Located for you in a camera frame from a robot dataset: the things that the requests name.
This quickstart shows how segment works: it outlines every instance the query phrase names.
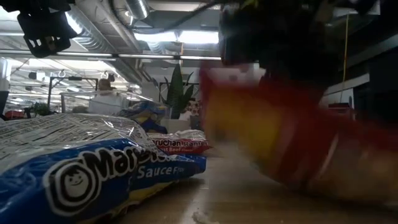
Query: snack bag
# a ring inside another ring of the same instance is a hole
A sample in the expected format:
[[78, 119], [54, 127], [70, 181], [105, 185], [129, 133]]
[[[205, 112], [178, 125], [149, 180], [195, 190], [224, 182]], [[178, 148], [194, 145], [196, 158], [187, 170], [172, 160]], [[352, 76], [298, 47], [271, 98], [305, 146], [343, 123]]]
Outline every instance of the snack bag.
[[165, 116], [167, 108], [151, 101], [142, 101], [131, 108], [123, 109], [115, 116], [133, 119], [139, 123], [145, 132], [167, 134], [167, 129], [160, 125], [160, 120]]
[[398, 134], [318, 107], [316, 90], [266, 80], [215, 83], [201, 68], [206, 137], [238, 143], [286, 186], [352, 202], [398, 202]]
[[211, 148], [205, 133], [199, 130], [177, 131], [174, 134], [148, 133], [148, 136], [168, 154], [201, 154]]
[[126, 118], [57, 114], [0, 127], [0, 223], [93, 223], [201, 173]]

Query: desk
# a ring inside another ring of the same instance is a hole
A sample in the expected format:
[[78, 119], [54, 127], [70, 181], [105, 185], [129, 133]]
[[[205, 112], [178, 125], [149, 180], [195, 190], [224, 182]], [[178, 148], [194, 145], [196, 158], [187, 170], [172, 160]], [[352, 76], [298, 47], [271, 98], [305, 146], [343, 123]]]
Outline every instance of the desk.
[[248, 162], [211, 157], [205, 173], [165, 189], [118, 224], [194, 224], [195, 211], [208, 213], [220, 224], [398, 223], [398, 214], [302, 196], [264, 177]]

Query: potted plant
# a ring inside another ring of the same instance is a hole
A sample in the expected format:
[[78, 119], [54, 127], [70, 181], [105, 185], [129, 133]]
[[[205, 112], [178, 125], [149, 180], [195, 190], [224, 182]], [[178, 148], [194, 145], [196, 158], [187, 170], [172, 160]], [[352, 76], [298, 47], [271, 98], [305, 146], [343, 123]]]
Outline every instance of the potted plant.
[[162, 95], [160, 95], [160, 97], [162, 99], [162, 102], [170, 107], [171, 119], [179, 119], [181, 112], [187, 107], [188, 102], [192, 97], [193, 85], [189, 86], [184, 92], [184, 89], [188, 86], [188, 82], [192, 74], [193, 72], [189, 74], [184, 85], [180, 64], [176, 64], [171, 82], [169, 82], [169, 80], [164, 77], [167, 84], [167, 99], [164, 99]]
[[54, 111], [50, 111], [49, 106], [46, 103], [35, 103], [32, 107], [34, 113], [35, 113], [35, 117], [37, 115], [40, 116], [47, 116], [47, 115], [51, 115], [51, 114], [55, 114], [57, 112]]

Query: maruchan package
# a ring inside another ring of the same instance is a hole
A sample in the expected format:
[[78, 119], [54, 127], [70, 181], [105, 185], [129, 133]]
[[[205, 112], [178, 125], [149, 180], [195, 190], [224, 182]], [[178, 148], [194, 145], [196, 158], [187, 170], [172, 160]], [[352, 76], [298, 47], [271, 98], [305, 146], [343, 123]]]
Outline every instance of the maruchan package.
[[0, 127], [0, 223], [93, 223], [201, 173], [126, 118], [57, 114]]
[[210, 149], [205, 133], [199, 130], [178, 131], [174, 134], [148, 133], [149, 138], [168, 154], [201, 154]]

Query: maruchan logo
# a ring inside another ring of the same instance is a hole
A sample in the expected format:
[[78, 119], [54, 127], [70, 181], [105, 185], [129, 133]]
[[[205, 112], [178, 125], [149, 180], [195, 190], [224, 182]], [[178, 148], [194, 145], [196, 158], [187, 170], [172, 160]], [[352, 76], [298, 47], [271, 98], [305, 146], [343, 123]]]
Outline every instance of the maruchan logo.
[[173, 147], [199, 147], [208, 146], [207, 141], [173, 141], [168, 139], [153, 140], [156, 146], [173, 146]]
[[98, 197], [104, 181], [132, 172], [147, 161], [170, 160], [165, 155], [136, 147], [83, 151], [77, 158], [52, 166], [43, 176], [43, 185], [53, 212], [70, 217]]

